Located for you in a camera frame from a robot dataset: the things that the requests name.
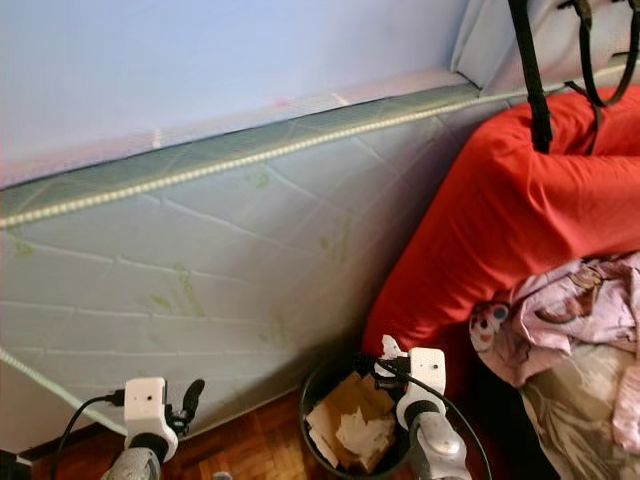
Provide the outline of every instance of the cardboard scrap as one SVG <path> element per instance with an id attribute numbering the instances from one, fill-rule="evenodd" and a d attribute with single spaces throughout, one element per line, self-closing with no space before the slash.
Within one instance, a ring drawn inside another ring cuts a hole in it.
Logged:
<path id="1" fill-rule="evenodd" d="M 371 375 L 345 378 L 306 417 L 318 451 L 335 468 L 371 473 L 394 442 L 394 402 Z"/>

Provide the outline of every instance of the fabric pile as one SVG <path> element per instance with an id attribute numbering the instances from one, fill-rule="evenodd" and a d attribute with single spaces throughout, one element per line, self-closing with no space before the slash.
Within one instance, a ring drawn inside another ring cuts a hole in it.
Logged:
<path id="1" fill-rule="evenodd" d="M 515 387 L 583 344 L 633 352 L 618 386 L 613 436 L 640 454 L 640 253 L 579 260 L 529 278 L 473 311 L 471 341 L 483 362 Z"/>

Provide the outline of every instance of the red cushion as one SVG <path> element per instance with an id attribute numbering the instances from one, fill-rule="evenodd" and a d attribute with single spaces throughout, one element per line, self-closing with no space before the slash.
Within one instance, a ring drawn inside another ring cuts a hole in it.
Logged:
<path id="1" fill-rule="evenodd" d="M 532 274 L 640 249 L 640 87 L 604 110 L 592 156 L 588 102 L 567 94 L 549 106 L 551 154 L 533 149 L 527 104 L 474 133 L 387 279 L 365 351 L 379 354 L 385 333 L 405 349 L 438 343 L 444 325 Z"/>

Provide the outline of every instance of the wooden floor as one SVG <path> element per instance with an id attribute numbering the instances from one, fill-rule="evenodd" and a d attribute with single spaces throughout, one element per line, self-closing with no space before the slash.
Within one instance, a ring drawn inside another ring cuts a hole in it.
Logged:
<path id="1" fill-rule="evenodd" d="M 123 438 L 104 433 L 63 452 L 59 480 L 99 479 L 122 451 Z M 34 465 L 34 480 L 49 478 L 50 459 Z M 298 426 L 298 394 L 265 407 L 180 444 L 176 456 L 163 466 L 166 479 L 207 479 L 219 471 L 242 479 L 334 478 L 308 451 Z M 410 479 L 408 470 L 394 479 Z"/>

